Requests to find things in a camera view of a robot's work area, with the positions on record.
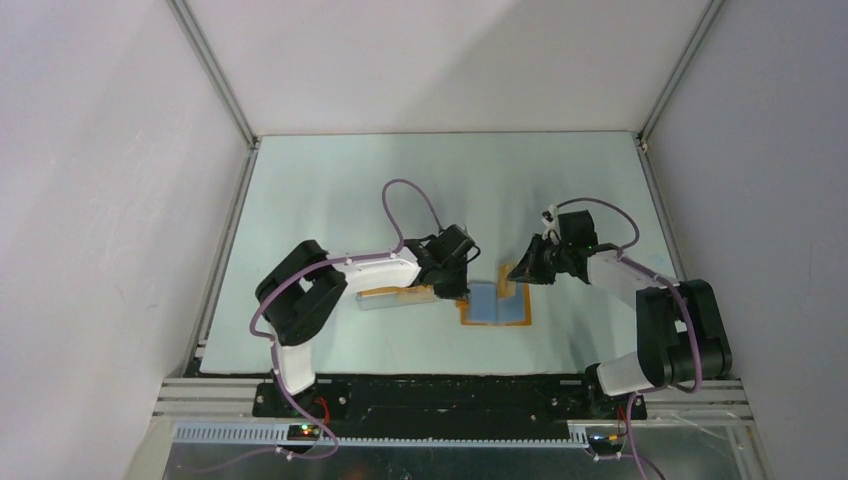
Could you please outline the orange card holder wallet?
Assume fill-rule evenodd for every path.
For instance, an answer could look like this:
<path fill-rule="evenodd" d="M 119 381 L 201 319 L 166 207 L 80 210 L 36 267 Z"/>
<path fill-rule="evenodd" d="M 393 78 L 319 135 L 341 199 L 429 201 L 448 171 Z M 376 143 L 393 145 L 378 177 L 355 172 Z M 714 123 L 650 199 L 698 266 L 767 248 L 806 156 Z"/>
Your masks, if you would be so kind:
<path fill-rule="evenodd" d="M 464 326 L 529 327 L 532 325 L 532 302 L 527 284 L 516 283 L 516 295 L 497 298 L 494 283 L 472 282 L 465 301 L 455 301 Z"/>

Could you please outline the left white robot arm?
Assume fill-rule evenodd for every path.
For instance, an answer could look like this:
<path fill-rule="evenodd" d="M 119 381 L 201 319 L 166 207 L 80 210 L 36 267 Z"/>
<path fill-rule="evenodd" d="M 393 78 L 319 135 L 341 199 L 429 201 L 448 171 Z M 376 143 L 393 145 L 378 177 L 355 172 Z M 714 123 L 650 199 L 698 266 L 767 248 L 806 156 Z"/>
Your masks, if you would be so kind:
<path fill-rule="evenodd" d="M 435 235 L 404 239 L 393 251 L 332 257 L 306 240 L 256 287 L 259 301 L 249 326 L 270 342 L 278 404 L 304 416 L 316 403 L 312 340 L 345 296 L 380 289 L 428 287 L 439 299 L 468 295 L 468 264 L 481 249 L 456 224 Z"/>

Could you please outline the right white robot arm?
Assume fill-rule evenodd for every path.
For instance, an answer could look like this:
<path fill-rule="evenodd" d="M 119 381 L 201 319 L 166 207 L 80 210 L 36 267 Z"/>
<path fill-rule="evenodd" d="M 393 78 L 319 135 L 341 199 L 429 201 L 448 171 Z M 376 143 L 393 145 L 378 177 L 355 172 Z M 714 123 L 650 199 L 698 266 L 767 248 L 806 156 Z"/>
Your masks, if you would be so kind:
<path fill-rule="evenodd" d="M 606 291 L 635 313 L 633 352 L 587 368 L 590 384 L 581 392 L 585 411 L 606 418 L 622 395 L 674 387 L 693 391 L 726 375 L 732 352 L 715 292 L 704 280 L 680 281 L 628 257 L 623 248 L 602 243 L 587 210 L 543 215 L 545 229 L 535 234 L 512 282 L 552 285 L 569 275 Z"/>

